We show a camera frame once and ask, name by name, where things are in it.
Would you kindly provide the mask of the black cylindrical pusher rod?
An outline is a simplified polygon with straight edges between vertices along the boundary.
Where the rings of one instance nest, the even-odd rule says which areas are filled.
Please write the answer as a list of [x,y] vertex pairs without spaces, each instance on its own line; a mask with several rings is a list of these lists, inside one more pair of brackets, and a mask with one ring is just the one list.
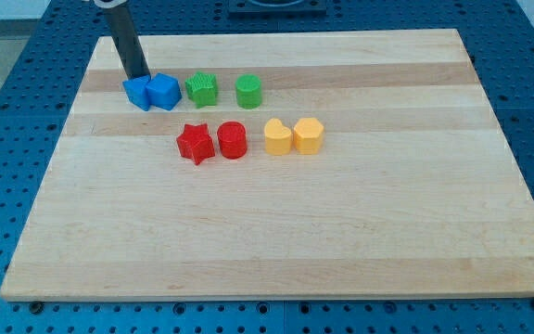
[[150,74],[128,3],[103,8],[113,43],[129,79]]

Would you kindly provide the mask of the grey metal rod mount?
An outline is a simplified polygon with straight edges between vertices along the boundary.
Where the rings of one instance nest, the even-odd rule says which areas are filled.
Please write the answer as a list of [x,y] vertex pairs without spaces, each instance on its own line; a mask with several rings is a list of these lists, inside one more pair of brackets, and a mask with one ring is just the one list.
[[126,2],[127,0],[94,0],[94,3],[100,8],[114,8]]

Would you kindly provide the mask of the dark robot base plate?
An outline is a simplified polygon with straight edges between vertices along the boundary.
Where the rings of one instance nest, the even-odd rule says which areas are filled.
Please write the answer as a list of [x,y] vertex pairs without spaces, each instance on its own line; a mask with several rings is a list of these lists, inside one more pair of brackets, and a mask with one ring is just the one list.
[[227,0],[230,17],[249,15],[324,15],[327,5],[325,0]]

